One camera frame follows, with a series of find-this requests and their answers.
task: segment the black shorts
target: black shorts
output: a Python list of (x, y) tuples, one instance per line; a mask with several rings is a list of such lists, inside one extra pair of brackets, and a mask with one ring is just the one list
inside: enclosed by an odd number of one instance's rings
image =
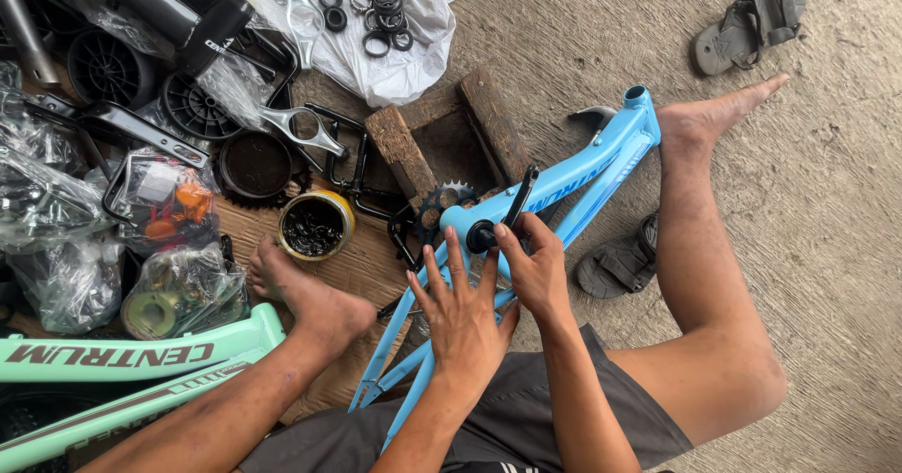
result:
[[(642, 469), (692, 449), (661, 406), (604, 355), (589, 325), (580, 331), (598, 380)], [(364, 409), (321, 411), (273, 433), (239, 465), (243, 473), (366, 473), (379, 457), (400, 399)], [(457, 431), (442, 472), (471, 462), (501, 462), (520, 470), (562, 471), (551, 422), (545, 357), (509, 353)]]

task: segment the person's foot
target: person's foot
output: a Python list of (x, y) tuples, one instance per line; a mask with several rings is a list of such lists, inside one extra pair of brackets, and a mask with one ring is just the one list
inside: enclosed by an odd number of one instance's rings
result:
[(283, 301), (296, 318), (292, 332), (316, 334), (342, 350), (363, 336), (376, 320), (366, 299), (346, 294), (301, 269), (273, 236), (260, 239), (247, 272), (254, 293)]
[(781, 73), (718, 98), (671, 103), (655, 109), (661, 147), (681, 151), (714, 150), (717, 138), (789, 81)]

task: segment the person's left hand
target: person's left hand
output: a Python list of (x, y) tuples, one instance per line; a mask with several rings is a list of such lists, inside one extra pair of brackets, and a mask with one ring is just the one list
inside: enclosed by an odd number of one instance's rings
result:
[(474, 290), (467, 279), (457, 233), (451, 226), (445, 229), (448, 250), (448, 271), (454, 290), (448, 288), (438, 271), (435, 253), (430, 246), (423, 248), (430, 297), (420, 285), (417, 275), (407, 272), (417, 302), (429, 320), (432, 351), (435, 355), (434, 377), (447, 375), (457, 383), (478, 387), (478, 394), (489, 384), (498, 370), (504, 354), (511, 345), (513, 330), (520, 320), (520, 304), (514, 302), (504, 313), (501, 324), (495, 324), (494, 296), (498, 279), (498, 249), (491, 248), (485, 256), (482, 278)]

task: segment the gray sandal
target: gray sandal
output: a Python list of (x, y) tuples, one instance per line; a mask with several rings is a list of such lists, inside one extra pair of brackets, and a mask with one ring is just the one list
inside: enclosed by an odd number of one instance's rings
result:
[(723, 20), (695, 36), (689, 50), (692, 63), (705, 75), (733, 66), (749, 70), (761, 60), (761, 51), (798, 35), (805, 4), (806, 0), (736, 0)]
[(649, 214), (628, 235), (592, 248), (576, 266), (576, 281), (597, 299), (637, 294), (655, 277), (658, 213)]

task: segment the mint green bicycle frame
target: mint green bicycle frame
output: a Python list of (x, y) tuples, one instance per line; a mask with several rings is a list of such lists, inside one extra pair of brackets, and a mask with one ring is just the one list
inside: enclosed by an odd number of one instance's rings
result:
[(285, 339), (269, 304), (251, 317), (164, 341), (0, 340), (0, 383), (115, 382), (187, 373), (0, 443), (0, 473), (17, 471), (155, 421), (263, 358)]

